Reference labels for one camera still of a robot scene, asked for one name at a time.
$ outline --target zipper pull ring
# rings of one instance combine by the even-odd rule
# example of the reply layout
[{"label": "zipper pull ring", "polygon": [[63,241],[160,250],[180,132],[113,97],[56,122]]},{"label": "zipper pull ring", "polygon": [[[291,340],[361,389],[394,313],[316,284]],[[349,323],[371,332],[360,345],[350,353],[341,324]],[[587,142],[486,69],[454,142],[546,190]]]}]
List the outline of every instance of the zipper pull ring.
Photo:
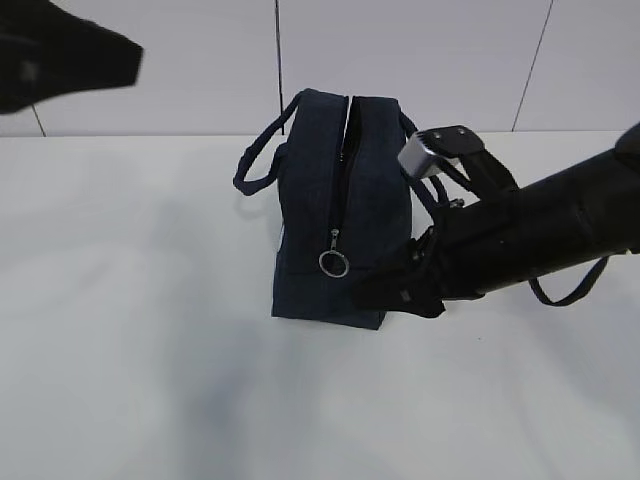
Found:
[{"label": "zipper pull ring", "polygon": [[[342,253],[338,251],[338,237],[340,236],[340,230],[334,228],[331,230],[331,247],[329,250],[323,252],[318,258],[318,264],[320,265],[320,270],[324,272],[325,275],[331,278],[343,278],[346,277],[349,273],[350,265],[349,260]],[[325,260],[328,257],[334,257],[332,262],[339,262],[342,264],[342,268],[336,271],[334,266],[325,265]]]}]

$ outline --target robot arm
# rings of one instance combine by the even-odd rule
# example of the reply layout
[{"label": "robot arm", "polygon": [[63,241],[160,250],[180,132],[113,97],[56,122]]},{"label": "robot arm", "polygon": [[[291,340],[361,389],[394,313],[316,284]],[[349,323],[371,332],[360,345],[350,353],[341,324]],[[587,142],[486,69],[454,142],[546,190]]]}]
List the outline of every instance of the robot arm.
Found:
[{"label": "robot arm", "polygon": [[[424,202],[434,226],[354,289],[361,308],[432,318],[443,300],[524,281],[543,303],[566,306],[591,290],[609,256],[640,253],[640,124],[615,148],[524,188],[462,126],[414,134],[399,161],[421,198],[430,194],[420,193],[420,179],[445,173],[480,200],[465,208]],[[538,277],[594,259],[601,260],[566,299],[551,302],[542,292]]]},{"label": "robot arm", "polygon": [[48,0],[0,2],[0,114],[136,83],[142,48]]}]

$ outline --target bag handle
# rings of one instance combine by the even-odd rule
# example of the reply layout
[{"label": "bag handle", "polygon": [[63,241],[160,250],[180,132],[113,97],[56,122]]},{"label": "bag handle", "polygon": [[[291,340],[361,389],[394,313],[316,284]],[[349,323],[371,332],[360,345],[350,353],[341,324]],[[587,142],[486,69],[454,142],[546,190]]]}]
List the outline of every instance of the bag handle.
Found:
[{"label": "bag handle", "polygon": [[258,138],[255,139],[253,144],[251,144],[251,146],[245,150],[244,155],[242,155],[240,163],[238,164],[238,171],[236,172],[235,177],[233,177],[233,185],[247,197],[267,188],[276,181],[276,178],[278,178],[278,170],[280,169],[280,164],[284,158],[283,150],[280,148],[276,151],[269,173],[264,178],[250,181],[245,180],[245,178],[247,178],[247,173],[249,173],[249,169],[267,143],[269,143],[269,140],[271,140],[278,130],[284,127],[284,124],[287,123],[287,120],[289,120],[293,115],[293,112],[295,112],[298,104],[300,103],[301,96],[302,92],[293,97],[293,100],[282,114],[271,125],[269,125],[266,130],[258,136]]}]

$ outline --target handbag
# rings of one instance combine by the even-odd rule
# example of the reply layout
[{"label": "handbag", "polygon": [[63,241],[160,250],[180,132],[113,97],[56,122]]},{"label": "handbag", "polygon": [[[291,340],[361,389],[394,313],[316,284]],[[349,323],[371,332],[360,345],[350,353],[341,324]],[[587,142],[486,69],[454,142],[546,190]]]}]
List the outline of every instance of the handbag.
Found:
[{"label": "handbag", "polygon": [[[296,110],[269,173],[245,180]],[[350,103],[307,89],[247,148],[234,186],[250,196],[278,182],[284,231],[272,316],[380,327],[386,312],[359,311],[349,293],[411,237],[409,186],[397,155],[415,130],[393,98],[354,97]]]}]

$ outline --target zipper track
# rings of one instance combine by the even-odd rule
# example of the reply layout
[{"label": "zipper track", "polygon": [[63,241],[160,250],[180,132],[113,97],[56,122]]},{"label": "zipper track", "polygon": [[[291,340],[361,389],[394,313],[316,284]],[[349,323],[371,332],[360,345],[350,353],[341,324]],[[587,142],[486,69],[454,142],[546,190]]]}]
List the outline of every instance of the zipper track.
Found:
[{"label": "zipper track", "polygon": [[340,202],[338,201],[337,192],[340,187],[341,179],[342,179],[342,159],[343,159],[343,149],[344,149],[344,141],[346,138],[345,126],[347,125],[347,113],[349,112],[349,97],[344,97],[344,105],[342,108],[342,119],[340,123],[340,136],[338,141],[336,142],[336,154],[334,158],[333,165],[333,180],[331,185],[331,206],[329,208],[329,228],[327,232],[327,244],[331,243],[331,230],[336,228],[338,225],[340,216],[342,215],[340,210]]},{"label": "zipper track", "polygon": [[351,174],[356,163],[360,141],[362,139],[362,108],[359,97],[354,97],[351,104],[349,123],[342,146],[342,171],[340,184],[338,185],[338,219],[335,228],[342,229],[344,217],[349,204],[349,187],[351,186]]}]

